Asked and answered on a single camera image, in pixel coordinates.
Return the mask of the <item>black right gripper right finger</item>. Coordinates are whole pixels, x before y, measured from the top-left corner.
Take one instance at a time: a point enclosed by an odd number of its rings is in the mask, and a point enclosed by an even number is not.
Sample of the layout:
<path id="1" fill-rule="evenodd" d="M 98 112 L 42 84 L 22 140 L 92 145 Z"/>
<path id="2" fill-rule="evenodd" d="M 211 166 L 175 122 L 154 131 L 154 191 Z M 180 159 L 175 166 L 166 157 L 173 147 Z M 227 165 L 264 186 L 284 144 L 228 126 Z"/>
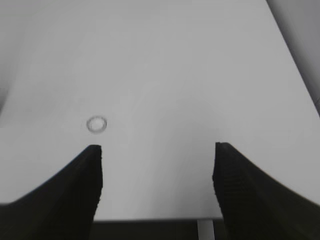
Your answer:
<path id="1" fill-rule="evenodd" d="M 318 240 L 320 206 L 227 142 L 215 143 L 212 182 L 229 240 Z"/>

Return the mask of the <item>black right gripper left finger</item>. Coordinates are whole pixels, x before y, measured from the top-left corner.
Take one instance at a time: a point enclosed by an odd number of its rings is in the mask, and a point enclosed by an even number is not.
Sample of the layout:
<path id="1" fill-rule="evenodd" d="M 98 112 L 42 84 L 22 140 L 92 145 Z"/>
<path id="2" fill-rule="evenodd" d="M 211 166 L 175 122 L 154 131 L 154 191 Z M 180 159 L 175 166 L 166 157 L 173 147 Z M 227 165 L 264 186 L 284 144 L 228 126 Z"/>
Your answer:
<path id="1" fill-rule="evenodd" d="M 0 206 L 0 238 L 88 240 L 102 188 L 102 147 L 89 145 L 42 185 Z"/>

